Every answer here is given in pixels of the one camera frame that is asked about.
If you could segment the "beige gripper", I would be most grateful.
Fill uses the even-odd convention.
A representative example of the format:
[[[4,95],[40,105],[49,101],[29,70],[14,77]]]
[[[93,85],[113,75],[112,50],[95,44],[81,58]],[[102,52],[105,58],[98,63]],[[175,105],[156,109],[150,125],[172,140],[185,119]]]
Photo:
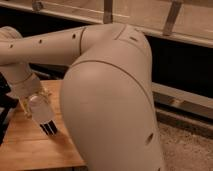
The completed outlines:
[[[22,105],[24,114],[26,115],[27,118],[32,118],[32,113],[29,108],[28,99],[26,99],[27,97],[41,91],[41,94],[43,95],[45,101],[48,104],[51,103],[50,93],[46,89],[42,89],[40,79],[35,74],[32,74],[28,79],[26,79],[23,82],[11,83],[10,87],[12,92],[18,98],[24,98],[22,99]]]

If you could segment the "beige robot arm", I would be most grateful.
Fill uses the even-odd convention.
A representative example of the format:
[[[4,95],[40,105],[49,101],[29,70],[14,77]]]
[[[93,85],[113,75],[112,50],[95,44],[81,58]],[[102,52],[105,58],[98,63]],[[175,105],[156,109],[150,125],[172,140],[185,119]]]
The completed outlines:
[[[39,85],[29,65],[69,67],[60,109],[89,171],[166,171],[152,93],[152,52],[121,23],[23,37],[0,28],[0,73],[18,96]]]

